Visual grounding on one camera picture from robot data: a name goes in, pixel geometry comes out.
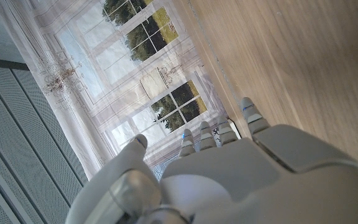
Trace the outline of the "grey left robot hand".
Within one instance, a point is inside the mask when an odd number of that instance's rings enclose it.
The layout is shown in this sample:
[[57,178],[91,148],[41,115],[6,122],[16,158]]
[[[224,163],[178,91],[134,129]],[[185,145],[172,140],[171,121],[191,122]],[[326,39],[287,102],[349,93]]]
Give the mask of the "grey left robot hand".
[[76,196],[67,223],[358,223],[358,162],[241,101],[251,136],[219,118],[200,148],[184,130],[178,158],[157,179],[138,134]]

